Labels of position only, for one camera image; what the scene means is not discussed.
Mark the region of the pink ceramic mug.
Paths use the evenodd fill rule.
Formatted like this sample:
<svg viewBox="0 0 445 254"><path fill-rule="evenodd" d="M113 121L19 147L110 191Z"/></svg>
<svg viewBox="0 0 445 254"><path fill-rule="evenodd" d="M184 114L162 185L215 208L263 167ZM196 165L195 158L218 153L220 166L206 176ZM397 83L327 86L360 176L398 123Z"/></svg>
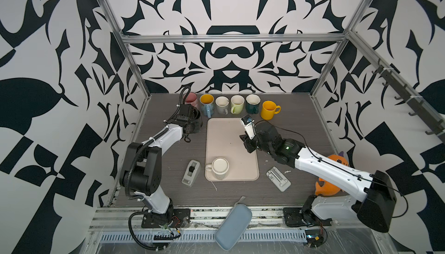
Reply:
<svg viewBox="0 0 445 254"><path fill-rule="evenodd" d="M195 108L199 108L199 101L197 94L190 92L185 98L185 104L191 105Z"/></svg>

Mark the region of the light blue butterfly mug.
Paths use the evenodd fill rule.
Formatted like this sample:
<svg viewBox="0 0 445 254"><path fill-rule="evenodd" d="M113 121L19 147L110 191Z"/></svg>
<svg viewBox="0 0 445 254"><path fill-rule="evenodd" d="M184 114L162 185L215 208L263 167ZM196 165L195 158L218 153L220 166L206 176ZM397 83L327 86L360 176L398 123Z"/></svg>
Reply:
<svg viewBox="0 0 445 254"><path fill-rule="evenodd" d="M201 105L201 112L203 116L212 118L214 113L214 97L211 94L204 94L199 99Z"/></svg>

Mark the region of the grey ceramic mug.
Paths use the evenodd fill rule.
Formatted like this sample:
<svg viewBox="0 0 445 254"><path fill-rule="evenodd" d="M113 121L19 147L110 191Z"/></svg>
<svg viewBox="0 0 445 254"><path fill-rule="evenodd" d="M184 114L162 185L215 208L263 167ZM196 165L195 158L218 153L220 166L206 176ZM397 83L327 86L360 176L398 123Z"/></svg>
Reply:
<svg viewBox="0 0 445 254"><path fill-rule="evenodd" d="M229 113L229 99L225 96L219 96L215 100L217 112L220 115L227 115Z"/></svg>

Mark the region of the yellow mug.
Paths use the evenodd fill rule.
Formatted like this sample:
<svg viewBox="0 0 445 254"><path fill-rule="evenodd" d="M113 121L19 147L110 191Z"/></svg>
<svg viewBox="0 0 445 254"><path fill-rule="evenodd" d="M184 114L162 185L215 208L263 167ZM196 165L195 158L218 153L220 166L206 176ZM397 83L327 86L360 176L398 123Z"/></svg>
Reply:
<svg viewBox="0 0 445 254"><path fill-rule="evenodd" d="M272 101L265 101L262 106L260 116L263 120L272 120L276 114L279 114L281 107Z"/></svg>

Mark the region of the light green mug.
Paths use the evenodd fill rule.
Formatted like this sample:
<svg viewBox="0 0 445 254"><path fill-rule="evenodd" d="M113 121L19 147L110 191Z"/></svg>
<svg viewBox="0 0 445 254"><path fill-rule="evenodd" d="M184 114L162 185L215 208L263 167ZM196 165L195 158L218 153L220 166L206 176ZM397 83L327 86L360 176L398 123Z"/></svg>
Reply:
<svg viewBox="0 0 445 254"><path fill-rule="evenodd" d="M231 114L241 114L245 105L245 98L241 95L231 97Z"/></svg>

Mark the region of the white cream mug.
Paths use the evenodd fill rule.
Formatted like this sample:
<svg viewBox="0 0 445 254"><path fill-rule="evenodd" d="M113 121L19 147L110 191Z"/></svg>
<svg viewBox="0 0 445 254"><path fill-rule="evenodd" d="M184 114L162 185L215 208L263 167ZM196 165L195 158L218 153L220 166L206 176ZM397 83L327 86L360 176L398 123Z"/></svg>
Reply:
<svg viewBox="0 0 445 254"><path fill-rule="evenodd" d="M207 172L211 172L217 180L224 180L229 171L229 162L225 158L216 158L211 164L206 165Z"/></svg>

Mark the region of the dark green mug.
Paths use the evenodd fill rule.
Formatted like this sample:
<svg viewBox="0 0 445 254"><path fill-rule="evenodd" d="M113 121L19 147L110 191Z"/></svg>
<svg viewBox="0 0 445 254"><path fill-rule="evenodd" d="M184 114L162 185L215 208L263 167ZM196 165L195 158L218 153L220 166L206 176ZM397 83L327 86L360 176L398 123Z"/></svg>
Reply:
<svg viewBox="0 0 445 254"><path fill-rule="evenodd" d="M246 97L246 111L248 114L258 114L260 110L261 99L256 94Z"/></svg>

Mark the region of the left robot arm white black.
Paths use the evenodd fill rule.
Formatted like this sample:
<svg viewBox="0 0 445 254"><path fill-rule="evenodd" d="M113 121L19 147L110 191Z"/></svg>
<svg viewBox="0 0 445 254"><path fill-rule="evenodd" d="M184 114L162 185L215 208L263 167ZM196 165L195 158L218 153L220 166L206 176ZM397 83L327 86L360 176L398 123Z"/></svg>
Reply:
<svg viewBox="0 0 445 254"><path fill-rule="evenodd" d="M142 143L127 147L119 183L130 200L146 204L157 215L169 215L172 200L161 188L162 156L175 143L198 133L202 126L200 111L189 104L180 104L164 127Z"/></svg>

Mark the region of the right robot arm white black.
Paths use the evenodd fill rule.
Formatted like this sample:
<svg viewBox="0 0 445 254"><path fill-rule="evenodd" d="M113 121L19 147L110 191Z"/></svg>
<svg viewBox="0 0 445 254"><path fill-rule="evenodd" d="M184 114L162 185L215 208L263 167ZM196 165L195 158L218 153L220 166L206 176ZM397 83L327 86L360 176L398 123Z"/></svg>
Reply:
<svg viewBox="0 0 445 254"><path fill-rule="evenodd" d="M316 175L344 190L356 200L352 211L364 225L381 233L389 232L397 199L386 173L371 174L343 165L297 140L283 139L274 128L254 135L246 131L240 139L249 153L268 153L280 164Z"/></svg>

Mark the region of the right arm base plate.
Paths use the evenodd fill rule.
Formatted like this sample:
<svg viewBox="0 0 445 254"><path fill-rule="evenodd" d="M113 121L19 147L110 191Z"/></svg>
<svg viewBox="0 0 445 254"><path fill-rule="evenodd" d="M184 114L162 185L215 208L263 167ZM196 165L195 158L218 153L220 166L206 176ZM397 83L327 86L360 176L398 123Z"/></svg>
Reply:
<svg viewBox="0 0 445 254"><path fill-rule="evenodd" d="M283 218L287 227L331 226L332 219L320 219L311 210L316 196L309 196L301 208L284 208Z"/></svg>

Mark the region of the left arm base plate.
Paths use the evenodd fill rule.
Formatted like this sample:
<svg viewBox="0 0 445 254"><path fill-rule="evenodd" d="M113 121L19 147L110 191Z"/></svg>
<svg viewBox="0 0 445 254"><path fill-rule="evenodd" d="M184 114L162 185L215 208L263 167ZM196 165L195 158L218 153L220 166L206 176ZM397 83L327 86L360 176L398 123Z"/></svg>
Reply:
<svg viewBox="0 0 445 254"><path fill-rule="evenodd" d="M191 210L189 208L174 208L170 203L166 213L159 214L152 210L144 210L141 227L143 229L172 227L180 228L190 222Z"/></svg>

